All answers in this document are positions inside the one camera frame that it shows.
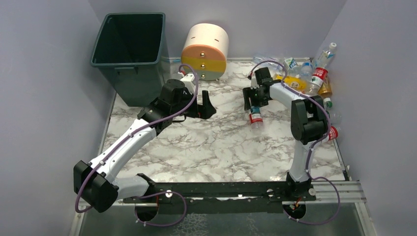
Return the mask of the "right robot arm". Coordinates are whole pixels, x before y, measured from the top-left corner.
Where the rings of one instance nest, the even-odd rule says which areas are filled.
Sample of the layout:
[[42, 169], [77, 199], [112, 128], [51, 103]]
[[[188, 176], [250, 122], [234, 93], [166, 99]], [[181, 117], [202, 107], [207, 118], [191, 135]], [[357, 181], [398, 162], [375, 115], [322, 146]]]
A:
[[287, 191], [301, 194], [308, 191], [312, 178], [309, 174], [314, 146], [323, 140], [329, 130], [329, 122], [318, 96], [308, 96], [289, 87], [281, 80], [274, 80], [267, 67], [250, 72], [251, 86], [243, 88], [244, 109], [252, 126], [261, 126], [260, 108], [275, 100], [290, 109], [290, 128], [296, 140], [293, 163], [287, 173]]

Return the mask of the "red cap labelled bottle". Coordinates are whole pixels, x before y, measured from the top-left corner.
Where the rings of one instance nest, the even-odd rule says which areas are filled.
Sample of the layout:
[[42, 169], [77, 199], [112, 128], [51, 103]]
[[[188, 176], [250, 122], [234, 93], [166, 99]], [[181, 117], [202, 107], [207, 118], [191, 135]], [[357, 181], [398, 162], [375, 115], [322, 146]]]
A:
[[251, 106], [249, 110], [249, 121], [252, 129], [261, 129], [263, 127], [263, 117], [259, 107]]

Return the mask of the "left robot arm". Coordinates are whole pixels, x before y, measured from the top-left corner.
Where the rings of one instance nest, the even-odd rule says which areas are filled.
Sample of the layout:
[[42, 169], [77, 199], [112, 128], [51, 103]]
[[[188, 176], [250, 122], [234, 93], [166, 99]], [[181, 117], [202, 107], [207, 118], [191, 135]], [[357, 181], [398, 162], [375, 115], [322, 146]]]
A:
[[172, 124], [173, 118], [208, 119], [216, 113], [209, 93], [202, 91], [202, 103], [197, 103], [198, 83], [184, 79], [169, 79], [161, 94], [138, 114], [129, 129], [107, 150], [90, 162], [79, 161], [73, 169], [74, 191], [79, 201], [85, 200], [98, 212], [109, 209], [114, 202], [130, 197], [139, 198], [150, 192], [152, 180], [144, 175], [118, 178], [125, 164], [148, 142]]

